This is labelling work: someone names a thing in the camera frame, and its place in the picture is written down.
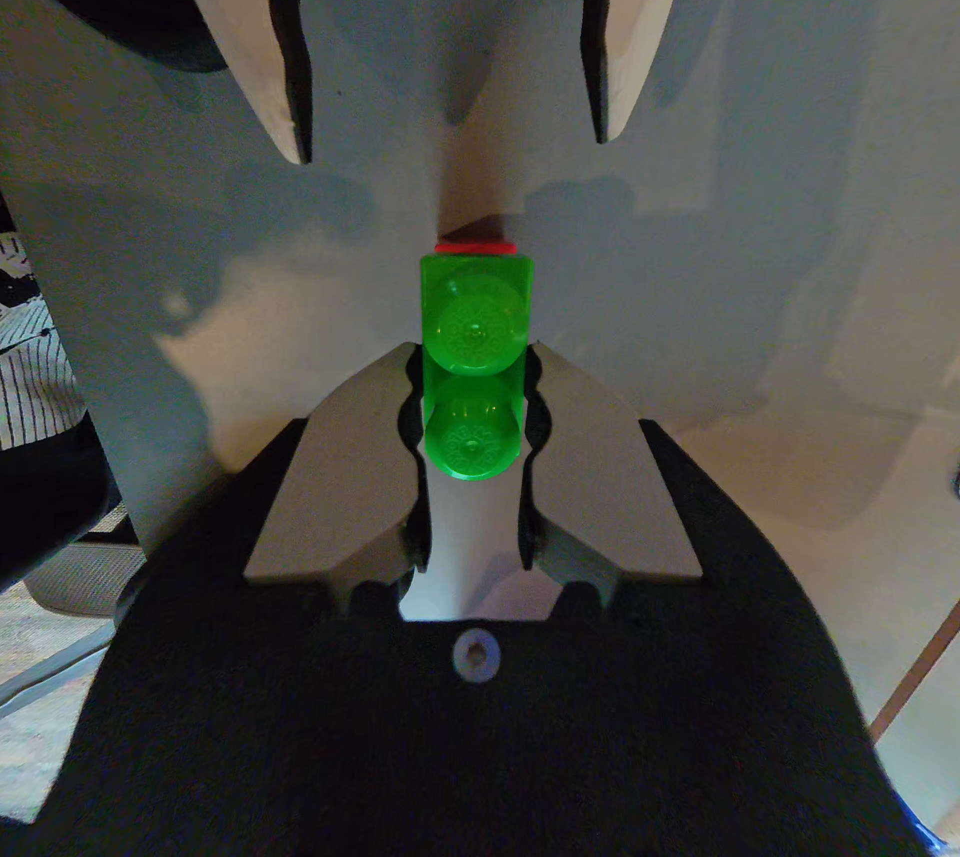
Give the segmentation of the person's printed top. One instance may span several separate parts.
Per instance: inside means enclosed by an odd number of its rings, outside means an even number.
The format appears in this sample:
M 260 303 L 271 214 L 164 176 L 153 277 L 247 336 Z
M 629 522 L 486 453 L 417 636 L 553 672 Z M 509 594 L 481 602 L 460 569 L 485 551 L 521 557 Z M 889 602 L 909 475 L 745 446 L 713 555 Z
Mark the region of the person's printed top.
M 1 201 L 1 449 L 71 431 L 87 414 L 26 248 Z

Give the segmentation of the green mega block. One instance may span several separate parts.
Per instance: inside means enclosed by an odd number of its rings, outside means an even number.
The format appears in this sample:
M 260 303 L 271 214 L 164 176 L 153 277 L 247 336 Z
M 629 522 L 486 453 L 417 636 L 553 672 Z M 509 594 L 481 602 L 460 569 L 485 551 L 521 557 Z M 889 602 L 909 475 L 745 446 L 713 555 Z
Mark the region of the green mega block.
M 534 262 L 436 251 L 419 267 L 425 454 L 453 479 L 494 478 L 521 452 Z

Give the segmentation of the grey mesh chair seat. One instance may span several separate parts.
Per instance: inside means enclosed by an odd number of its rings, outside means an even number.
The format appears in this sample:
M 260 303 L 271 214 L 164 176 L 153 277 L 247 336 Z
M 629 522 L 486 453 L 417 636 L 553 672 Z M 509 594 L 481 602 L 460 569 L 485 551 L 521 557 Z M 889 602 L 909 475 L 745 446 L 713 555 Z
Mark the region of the grey mesh chair seat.
M 123 591 L 146 560 L 138 542 L 94 532 L 45 560 L 23 578 L 23 584 L 45 611 L 113 620 Z

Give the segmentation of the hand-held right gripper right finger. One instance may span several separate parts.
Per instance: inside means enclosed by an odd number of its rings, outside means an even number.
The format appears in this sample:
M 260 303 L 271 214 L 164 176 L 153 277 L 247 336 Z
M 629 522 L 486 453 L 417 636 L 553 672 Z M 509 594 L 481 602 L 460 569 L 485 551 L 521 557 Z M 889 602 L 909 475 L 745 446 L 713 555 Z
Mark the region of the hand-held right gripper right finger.
M 544 344 L 528 348 L 518 550 L 559 585 L 696 583 L 702 567 L 632 406 Z

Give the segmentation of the dark cloth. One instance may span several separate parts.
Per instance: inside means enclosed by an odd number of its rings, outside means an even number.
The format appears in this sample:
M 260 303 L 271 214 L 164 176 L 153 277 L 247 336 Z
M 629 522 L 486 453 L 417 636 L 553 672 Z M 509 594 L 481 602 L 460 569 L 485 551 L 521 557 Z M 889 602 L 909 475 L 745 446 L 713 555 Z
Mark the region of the dark cloth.
M 89 414 L 1 454 L 1 591 L 17 584 L 122 503 Z

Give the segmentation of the red mega block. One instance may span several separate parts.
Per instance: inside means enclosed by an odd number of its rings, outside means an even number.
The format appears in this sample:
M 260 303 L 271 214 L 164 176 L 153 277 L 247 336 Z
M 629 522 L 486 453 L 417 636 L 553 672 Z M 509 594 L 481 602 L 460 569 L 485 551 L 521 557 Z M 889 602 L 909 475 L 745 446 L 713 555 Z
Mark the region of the red mega block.
M 514 243 L 503 238 L 444 238 L 435 244 L 434 254 L 467 258 L 501 258 L 518 256 L 519 251 Z

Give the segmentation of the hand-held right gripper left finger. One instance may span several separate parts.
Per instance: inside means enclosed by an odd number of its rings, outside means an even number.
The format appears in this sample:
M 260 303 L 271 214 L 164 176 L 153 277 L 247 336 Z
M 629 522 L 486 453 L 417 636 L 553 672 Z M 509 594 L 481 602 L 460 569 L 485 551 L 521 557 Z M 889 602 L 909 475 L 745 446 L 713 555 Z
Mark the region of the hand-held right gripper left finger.
M 404 342 L 314 408 L 246 563 L 248 582 L 390 585 L 426 570 L 423 395 L 422 347 Z

